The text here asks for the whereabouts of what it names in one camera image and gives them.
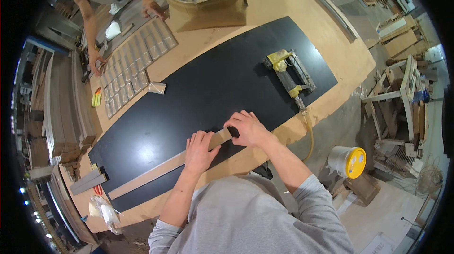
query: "white bucket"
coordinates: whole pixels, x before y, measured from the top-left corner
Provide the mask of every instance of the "white bucket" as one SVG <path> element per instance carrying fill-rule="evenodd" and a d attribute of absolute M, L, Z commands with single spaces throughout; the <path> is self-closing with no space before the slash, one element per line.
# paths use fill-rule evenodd
<path fill-rule="evenodd" d="M 328 167 L 330 174 L 334 171 L 344 178 L 356 178 L 364 170 L 366 165 L 366 153 L 358 147 L 335 146 L 328 155 Z"/>

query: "gray long-sleeve shirt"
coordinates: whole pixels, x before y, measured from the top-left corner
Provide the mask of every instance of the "gray long-sleeve shirt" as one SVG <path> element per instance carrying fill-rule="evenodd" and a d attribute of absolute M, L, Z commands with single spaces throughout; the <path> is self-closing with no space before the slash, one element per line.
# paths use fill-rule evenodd
<path fill-rule="evenodd" d="M 311 175 L 293 193 L 298 214 L 258 175 L 230 176 L 196 191 L 179 228 L 158 220 L 148 243 L 160 253 L 354 253 L 330 193 Z"/>

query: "black board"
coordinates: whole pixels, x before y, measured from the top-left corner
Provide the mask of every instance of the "black board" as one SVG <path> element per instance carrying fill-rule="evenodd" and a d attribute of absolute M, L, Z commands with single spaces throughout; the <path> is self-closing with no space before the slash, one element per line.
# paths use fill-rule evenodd
<path fill-rule="evenodd" d="M 222 129 L 235 111 L 253 111 L 270 131 L 296 115 L 298 108 L 275 72 L 260 64 L 281 49 L 296 51 L 317 86 L 303 95 L 306 105 L 337 84 L 320 53 L 290 17 L 238 35 L 168 76 L 162 81 L 167 84 L 165 95 L 146 93 L 96 143 L 89 157 L 105 168 L 109 180 L 102 183 L 104 191 L 109 193 L 179 154 L 193 132 Z M 212 166 L 243 148 L 231 140 L 224 143 Z M 167 192 L 182 169 L 112 200 L 112 206 L 122 212 Z"/>

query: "yellow bucket lid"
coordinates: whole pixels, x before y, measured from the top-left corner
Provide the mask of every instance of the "yellow bucket lid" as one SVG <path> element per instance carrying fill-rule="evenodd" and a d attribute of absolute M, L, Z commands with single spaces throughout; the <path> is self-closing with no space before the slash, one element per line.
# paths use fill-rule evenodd
<path fill-rule="evenodd" d="M 355 148 L 352 150 L 347 158 L 345 165 L 345 172 L 348 178 L 355 179 L 363 173 L 366 166 L 366 152 L 364 149 Z"/>

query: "wooden workbench frame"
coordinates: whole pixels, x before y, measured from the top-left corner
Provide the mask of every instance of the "wooden workbench frame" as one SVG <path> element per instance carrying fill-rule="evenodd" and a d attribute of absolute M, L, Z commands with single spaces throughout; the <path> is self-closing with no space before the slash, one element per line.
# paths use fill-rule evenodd
<path fill-rule="evenodd" d="M 398 91 L 394 92 L 387 92 L 387 93 L 382 93 L 378 94 L 380 92 L 382 86 L 383 86 L 383 81 L 386 78 L 386 71 L 382 74 L 380 80 L 377 82 L 376 86 L 373 88 L 372 92 L 362 100 L 363 103 L 368 103 L 368 102 L 373 102 L 373 101 L 382 101 L 382 100 L 388 100 L 392 98 L 402 98 L 402 102 L 404 104 L 404 110 L 405 110 L 405 115 L 406 115 L 406 120 L 407 120 L 407 128 L 408 128 L 408 136 L 409 140 L 412 141 L 414 136 L 413 133 L 413 110 L 410 106 L 410 102 L 413 100 L 413 95 L 415 94 L 415 85 L 416 85 L 416 78 L 419 77 L 419 71 L 416 68 L 416 60 L 409 55 L 408 59 L 406 61 L 401 61 L 399 63 L 396 63 L 392 66 L 389 66 L 387 70 L 395 69 L 398 67 L 401 67 L 403 65 L 406 65 L 405 73 L 404 73 L 404 78 L 402 80 L 402 84 L 400 85 L 400 89 Z M 379 140 L 381 140 L 381 129 L 378 125 L 378 120 L 375 116 L 375 109 L 374 106 L 372 105 L 373 109 L 373 117 L 374 117 L 374 123 L 375 127 L 377 128 L 377 133 L 379 135 Z"/>

